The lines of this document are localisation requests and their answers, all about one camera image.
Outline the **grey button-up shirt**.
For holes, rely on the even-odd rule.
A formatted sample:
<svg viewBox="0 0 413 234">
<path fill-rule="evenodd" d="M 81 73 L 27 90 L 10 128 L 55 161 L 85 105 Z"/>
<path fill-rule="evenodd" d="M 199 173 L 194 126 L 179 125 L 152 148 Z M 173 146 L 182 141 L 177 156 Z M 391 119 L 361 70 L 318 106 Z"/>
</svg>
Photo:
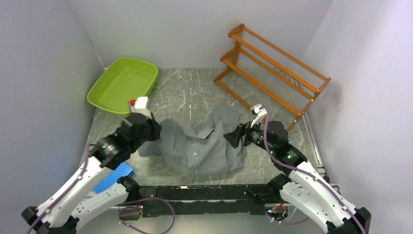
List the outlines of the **grey button-up shirt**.
<svg viewBox="0 0 413 234">
<path fill-rule="evenodd" d="M 210 119 L 196 126 L 173 119 L 160 122 L 160 139 L 147 141 L 140 156 L 161 156 L 165 163 L 181 173 L 217 176 L 244 166 L 246 151 L 241 143 L 232 147 L 224 134 L 236 129 L 241 114 L 224 103 L 214 107 Z"/>
</svg>

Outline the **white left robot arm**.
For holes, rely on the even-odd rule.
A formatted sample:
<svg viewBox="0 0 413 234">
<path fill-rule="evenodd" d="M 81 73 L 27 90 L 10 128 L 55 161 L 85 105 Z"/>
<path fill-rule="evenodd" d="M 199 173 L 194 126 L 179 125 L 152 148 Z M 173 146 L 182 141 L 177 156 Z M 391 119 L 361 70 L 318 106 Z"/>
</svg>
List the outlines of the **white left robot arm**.
<svg viewBox="0 0 413 234">
<path fill-rule="evenodd" d="M 152 113 L 129 114 L 113 134 L 94 145 L 84 163 L 54 195 L 21 213 L 30 226 L 27 233 L 34 230 L 38 234 L 75 234 L 110 207 L 136 203 L 140 186 L 129 175 L 121 176 L 100 194 L 89 199 L 85 197 L 144 142 L 158 140 L 160 131 Z"/>
</svg>

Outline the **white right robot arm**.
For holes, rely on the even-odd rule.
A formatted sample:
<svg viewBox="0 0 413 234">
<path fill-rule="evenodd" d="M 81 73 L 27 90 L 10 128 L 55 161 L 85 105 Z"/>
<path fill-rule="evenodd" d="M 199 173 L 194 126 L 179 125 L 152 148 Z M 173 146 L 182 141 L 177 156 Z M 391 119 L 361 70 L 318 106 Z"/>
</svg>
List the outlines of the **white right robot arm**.
<svg viewBox="0 0 413 234">
<path fill-rule="evenodd" d="M 282 173 L 267 183 L 273 202 L 285 201 L 313 220 L 326 234 L 367 234 L 371 213 L 356 208 L 317 172 L 305 155 L 289 143 L 288 132 L 279 121 L 260 129 L 248 122 L 239 124 L 224 138 L 232 147 L 255 144 L 266 150 Z"/>
</svg>

